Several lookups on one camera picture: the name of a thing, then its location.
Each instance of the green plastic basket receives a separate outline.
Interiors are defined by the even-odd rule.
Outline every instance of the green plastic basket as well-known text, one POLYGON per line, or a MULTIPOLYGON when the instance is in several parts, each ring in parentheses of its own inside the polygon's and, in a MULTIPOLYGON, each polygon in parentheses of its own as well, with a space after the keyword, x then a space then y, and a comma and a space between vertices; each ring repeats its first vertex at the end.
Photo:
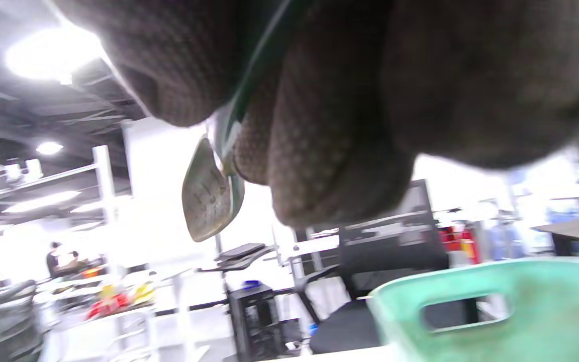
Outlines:
POLYGON ((520 259, 395 280, 370 293, 384 344, 404 362, 579 361, 579 258, 520 259), (502 294, 509 316, 433 330, 423 308, 502 294))

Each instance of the yellow object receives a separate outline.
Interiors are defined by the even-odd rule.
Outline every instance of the yellow object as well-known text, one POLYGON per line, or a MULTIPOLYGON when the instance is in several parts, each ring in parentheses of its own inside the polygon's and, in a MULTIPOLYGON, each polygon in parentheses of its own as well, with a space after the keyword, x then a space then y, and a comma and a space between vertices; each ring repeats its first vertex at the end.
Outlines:
POLYGON ((153 302, 156 296, 152 283, 145 283, 138 286, 133 292, 133 303, 142 304, 153 302))
POLYGON ((110 301, 115 296, 115 287, 113 284, 102 286, 102 300, 110 301))

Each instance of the person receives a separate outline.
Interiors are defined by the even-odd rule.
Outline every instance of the person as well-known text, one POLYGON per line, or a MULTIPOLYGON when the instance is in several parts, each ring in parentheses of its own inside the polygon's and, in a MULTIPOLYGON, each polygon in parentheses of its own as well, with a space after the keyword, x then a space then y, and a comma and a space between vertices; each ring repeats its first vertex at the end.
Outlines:
POLYGON ((58 243, 57 241, 53 241, 50 244, 51 250, 46 255, 46 266, 48 268, 48 274, 50 275, 51 279, 55 279, 58 277, 57 275, 57 266, 59 265, 57 261, 57 250, 62 244, 58 243))

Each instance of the red object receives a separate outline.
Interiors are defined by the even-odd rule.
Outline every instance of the red object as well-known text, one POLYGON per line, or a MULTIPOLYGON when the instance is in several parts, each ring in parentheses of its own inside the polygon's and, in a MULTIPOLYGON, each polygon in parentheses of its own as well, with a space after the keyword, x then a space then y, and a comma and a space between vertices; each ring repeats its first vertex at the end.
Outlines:
POLYGON ((457 235, 455 235, 455 231, 453 230, 452 226, 446 226, 439 228, 439 232, 441 233, 441 242, 446 247, 448 251, 460 251, 461 242, 457 240, 457 235))
POLYGON ((106 316, 108 314, 117 312, 118 309, 128 307, 129 298, 125 294, 114 295, 109 302, 106 300, 100 300, 95 302, 86 315, 87 319, 94 318, 97 316, 106 316))
POLYGON ((466 252, 466 256, 468 256, 468 259, 472 261, 473 264, 480 264, 482 262, 479 257, 479 250, 477 248, 475 237, 468 227, 465 227, 464 231, 461 233, 461 245, 462 250, 466 252))

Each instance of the metal pipe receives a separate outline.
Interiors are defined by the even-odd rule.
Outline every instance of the metal pipe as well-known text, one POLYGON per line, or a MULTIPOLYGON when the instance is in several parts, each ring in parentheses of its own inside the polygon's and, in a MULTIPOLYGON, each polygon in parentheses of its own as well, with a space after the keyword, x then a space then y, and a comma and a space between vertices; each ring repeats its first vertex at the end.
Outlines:
MULTIPOLYGON (((106 146, 97 146, 92 149, 92 157, 94 159, 95 173, 97 175, 97 185, 100 189, 100 199, 104 211, 104 220, 106 221, 106 228, 111 229, 117 226, 117 208, 115 203, 115 184, 113 183, 113 172, 111 171, 111 160, 109 157, 109 149, 106 146)), ((117 245, 112 240, 116 238, 108 238, 112 244, 108 245, 106 249, 107 261, 110 266, 110 271, 113 275, 119 277, 123 276, 120 264, 115 262, 115 252, 117 252, 117 245)))
POLYGON ((43 183, 49 183, 50 181, 55 181, 56 179, 73 176, 74 174, 78 174, 78 173, 82 173, 82 172, 91 171, 91 170, 94 170, 96 167, 97 166, 95 164, 86 165, 86 166, 79 167, 76 169, 71 169, 69 171, 65 171, 62 173, 54 174, 52 176, 40 178, 37 181, 32 181, 32 183, 21 184, 19 186, 13 187, 13 188, 7 188, 4 190, 0 190, 0 199, 3 199, 4 197, 7 197, 9 194, 16 192, 16 190, 23 190, 23 189, 27 189, 27 188, 32 188, 34 186, 41 185, 43 183))

